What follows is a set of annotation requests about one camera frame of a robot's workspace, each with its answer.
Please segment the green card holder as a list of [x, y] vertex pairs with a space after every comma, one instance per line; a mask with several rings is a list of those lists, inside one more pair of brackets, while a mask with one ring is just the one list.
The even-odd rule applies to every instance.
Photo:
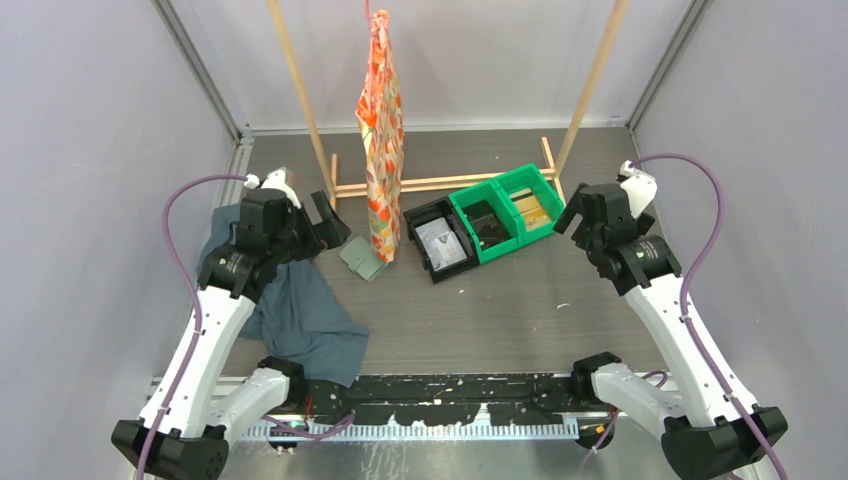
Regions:
[[386, 267], [387, 263], [377, 257], [369, 240], [358, 236], [348, 242], [339, 252], [339, 257], [348, 269], [370, 282]]

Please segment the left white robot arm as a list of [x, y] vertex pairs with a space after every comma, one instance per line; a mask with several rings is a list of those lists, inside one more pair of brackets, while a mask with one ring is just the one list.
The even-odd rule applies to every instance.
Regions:
[[193, 312], [168, 369], [135, 420], [120, 420], [112, 444], [140, 476], [217, 479], [231, 445], [261, 417], [298, 412], [309, 395], [302, 365], [269, 356], [222, 400], [212, 399], [227, 356], [279, 267], [341, 246], [350, 230], [323, 191], [312, 223], [291, 191], [259, 188], [239, 203], [223, 242], [190, 282]]

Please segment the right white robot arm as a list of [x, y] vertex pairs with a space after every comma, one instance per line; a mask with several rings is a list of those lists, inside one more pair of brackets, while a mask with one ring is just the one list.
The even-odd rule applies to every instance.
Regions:
[[574, 363], [571, 397], [584, 410], [616, 408], [648, 430], [681, 479], [712, 479], [753, 465], [772, 452], [788, 423], [764, 407], [732, 371], [688, 293], [681, 266], [651, 215], [630, 206], [617, 183], [581, 183], [554, 225], [572, 235], [599, 276], [639, 316], [677, 385], [662, 390], [610, 352]]

